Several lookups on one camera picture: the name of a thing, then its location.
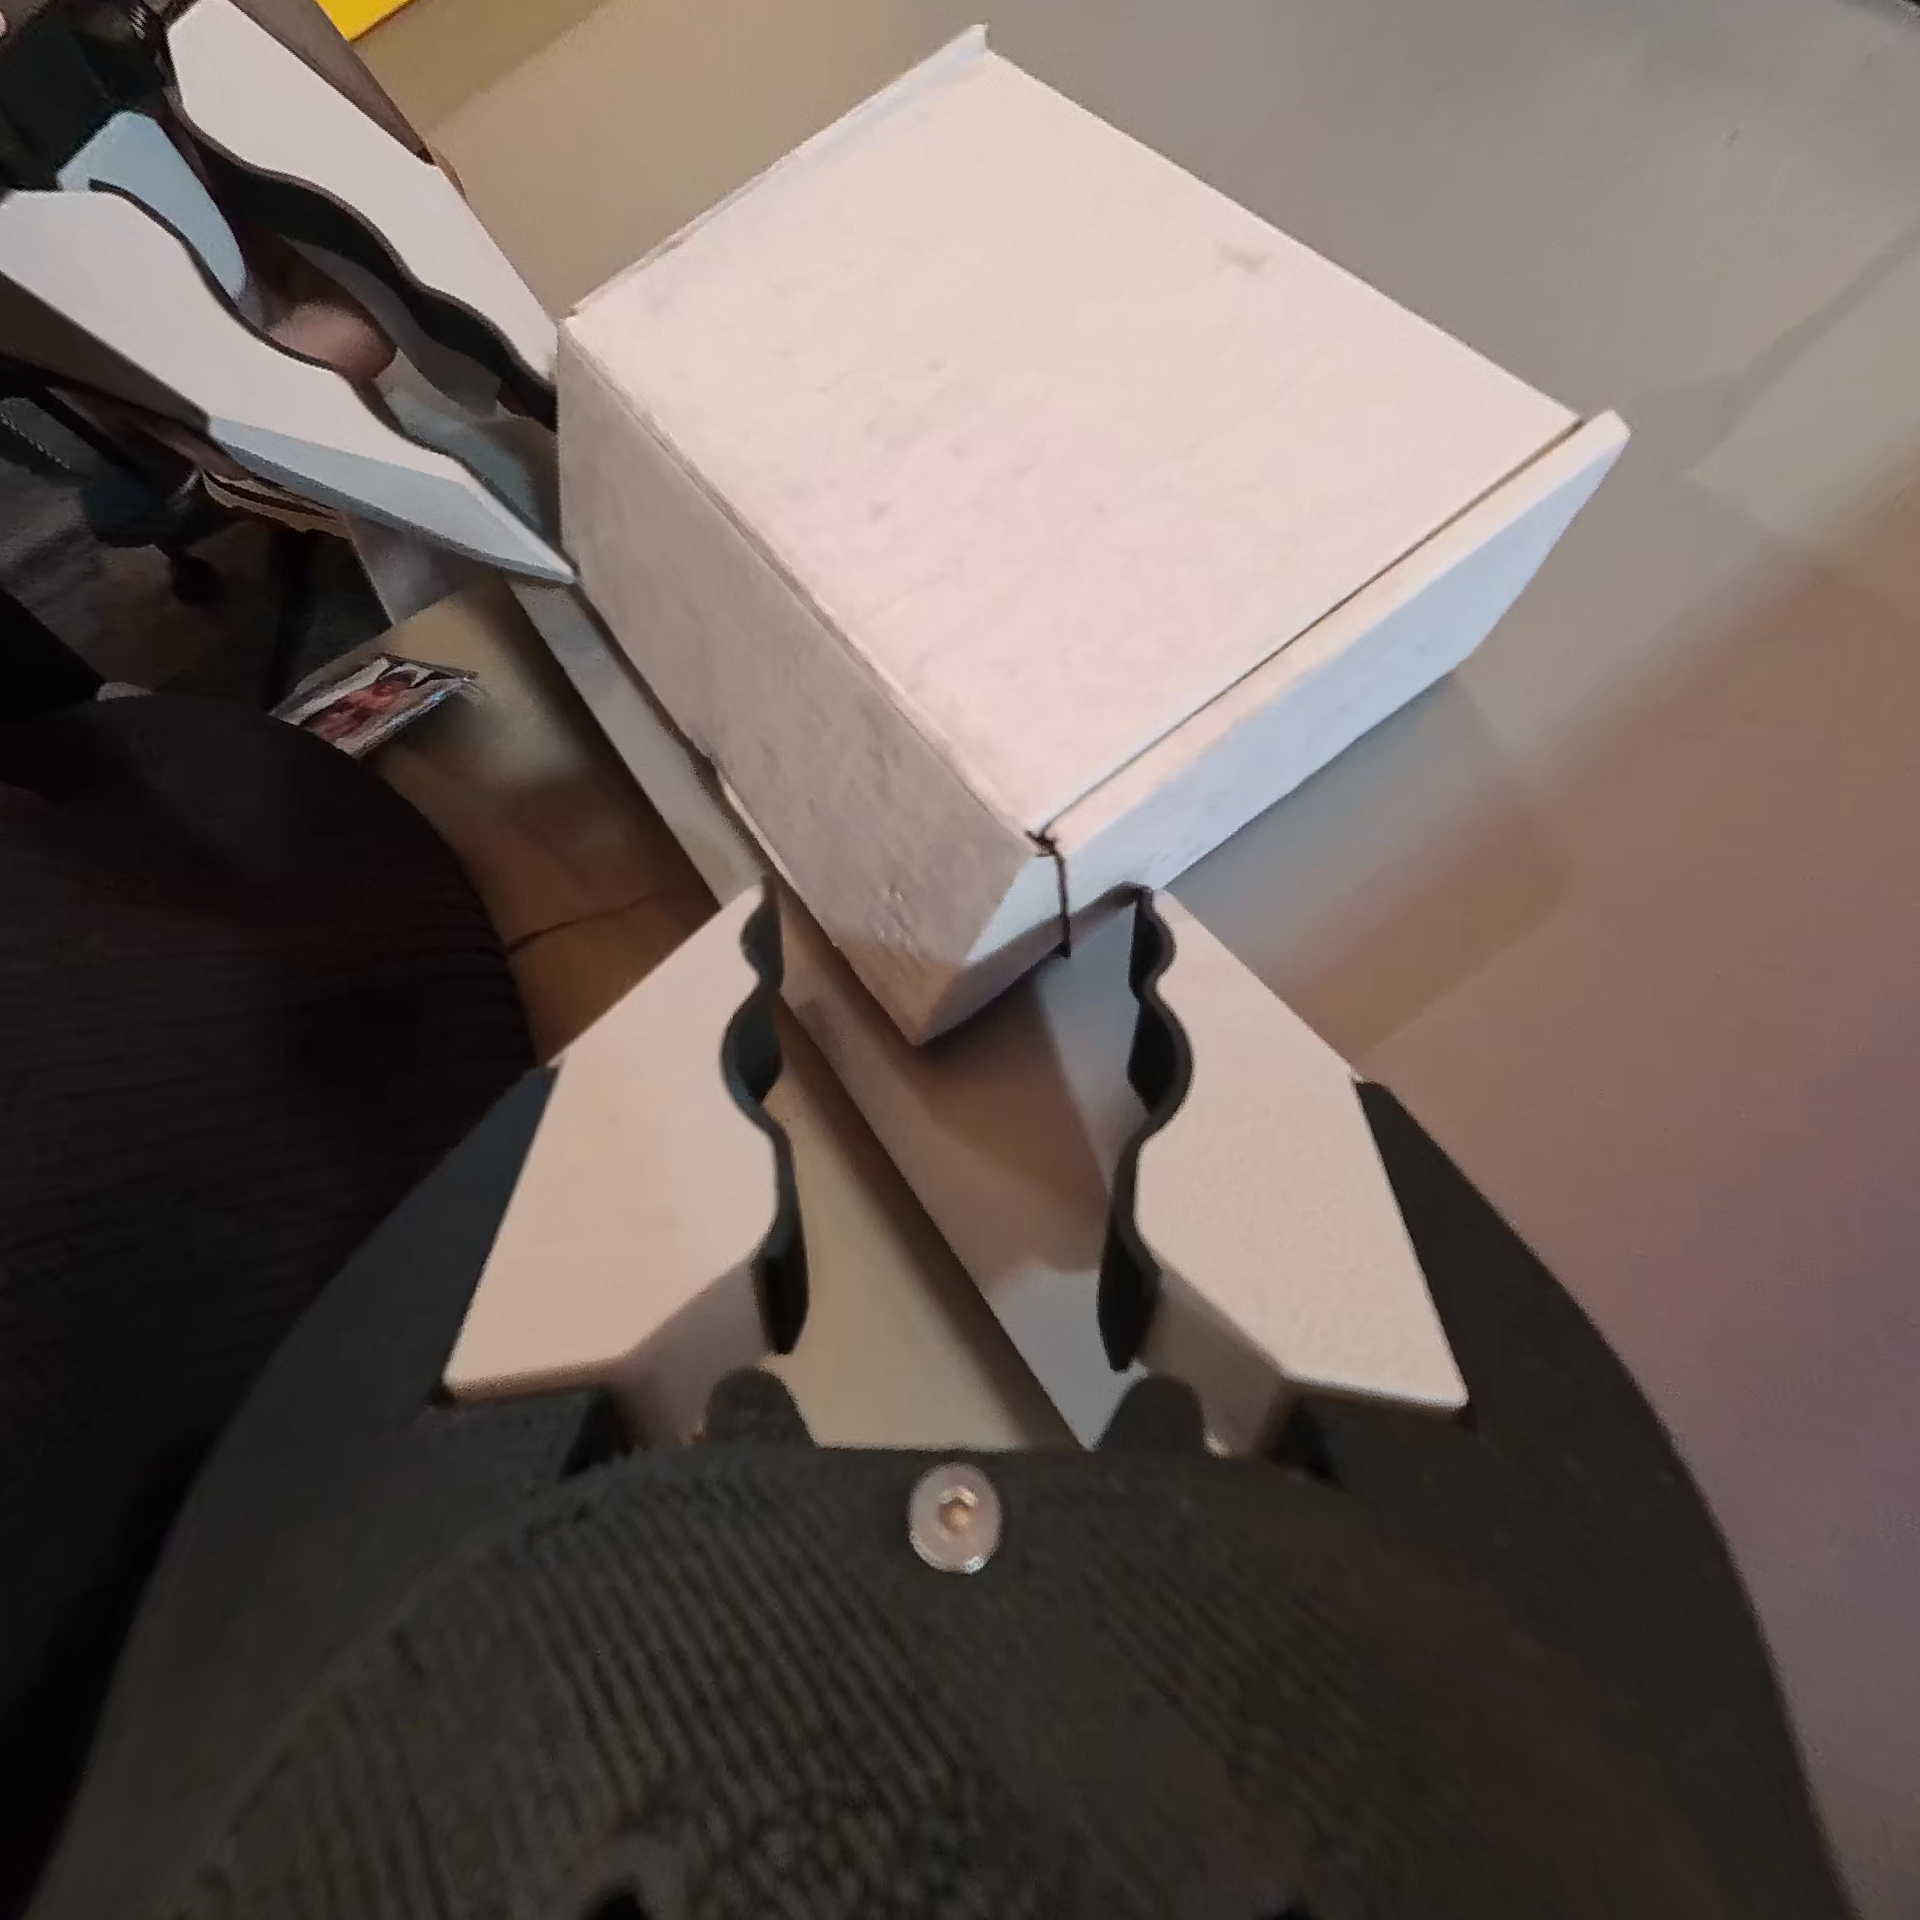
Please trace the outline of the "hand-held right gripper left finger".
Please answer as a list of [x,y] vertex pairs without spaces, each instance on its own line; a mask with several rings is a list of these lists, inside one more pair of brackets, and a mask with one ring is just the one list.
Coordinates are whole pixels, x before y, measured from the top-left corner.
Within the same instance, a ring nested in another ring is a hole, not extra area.
[[781,986],[757,883],[564,1044],[444,1368],[454,1402],[707,1404],[795,1350],[810,1262],[765,1105]]

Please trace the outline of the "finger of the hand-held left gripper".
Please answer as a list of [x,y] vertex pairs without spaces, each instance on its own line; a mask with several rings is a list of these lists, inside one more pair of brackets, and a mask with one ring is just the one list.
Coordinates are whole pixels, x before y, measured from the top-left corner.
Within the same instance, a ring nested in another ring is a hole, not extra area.
[[181,141],[109,116],[48,186],[4,186],[4,356],[116,400],[301,502],[541,585],[573,566],[474,469],[344,373],[276,342],[248,261]]
[[248,220],[352,262],[415,334],[512,393],[554,393],[558,334],[460,187],[227,2],[167,19],[176,107]]

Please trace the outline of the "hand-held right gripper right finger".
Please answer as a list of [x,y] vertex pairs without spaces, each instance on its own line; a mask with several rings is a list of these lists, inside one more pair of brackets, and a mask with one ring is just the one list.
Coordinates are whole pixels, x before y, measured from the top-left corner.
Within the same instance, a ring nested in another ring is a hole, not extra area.
[[1111,1369],[1188,1388],[1223,1456],[1274,1450],[1307,1397],[1456,1418],[1469,1388],[1356,1070],[1170,897],[1135,897],[1127,954],[1141,1121],[1096,1266]]

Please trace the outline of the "white mailer box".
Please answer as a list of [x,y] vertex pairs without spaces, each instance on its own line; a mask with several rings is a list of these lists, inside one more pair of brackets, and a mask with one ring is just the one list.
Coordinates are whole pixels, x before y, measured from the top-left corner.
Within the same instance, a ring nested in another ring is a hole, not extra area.
[[583,596],[907,1044],[1463,665],[1624,443],[982,29],[559,330]]

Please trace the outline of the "grey desk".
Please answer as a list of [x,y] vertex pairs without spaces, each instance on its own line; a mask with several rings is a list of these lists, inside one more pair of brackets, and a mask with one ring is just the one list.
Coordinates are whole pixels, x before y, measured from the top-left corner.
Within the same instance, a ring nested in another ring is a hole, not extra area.
[[1634,1368],[1863,1913],[1915,1915],[1915,10],[412,5],[568,305],[972,22],[1630,446],[1477,656],[1181,885]]

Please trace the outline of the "person's left hand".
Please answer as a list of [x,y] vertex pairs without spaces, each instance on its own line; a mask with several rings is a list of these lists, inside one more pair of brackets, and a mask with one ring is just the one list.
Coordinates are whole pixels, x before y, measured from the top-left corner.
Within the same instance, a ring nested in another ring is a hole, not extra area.
[[398,356],[395,342],[348,297],[288,301],[269,324],[275,342],[332,368],[352,385],[376,381]]

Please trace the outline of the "person's beige trousers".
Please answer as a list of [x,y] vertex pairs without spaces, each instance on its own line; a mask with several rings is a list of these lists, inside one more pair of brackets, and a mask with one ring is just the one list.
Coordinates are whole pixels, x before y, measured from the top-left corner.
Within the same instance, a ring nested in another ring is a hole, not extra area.
[[716,914],[712,891],[502,585],[382,643],[474,674],[373,763],[464,864],[550,1059]]

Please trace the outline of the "red and blue printed item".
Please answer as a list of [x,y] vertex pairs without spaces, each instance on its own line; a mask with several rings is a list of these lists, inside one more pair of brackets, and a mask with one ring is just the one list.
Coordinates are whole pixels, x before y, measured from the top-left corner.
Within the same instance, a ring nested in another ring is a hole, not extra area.
[[308,676],[272,716],[330,747],[363,760],[445,705],[475,692],[462,668],[395,654],[363,654]]

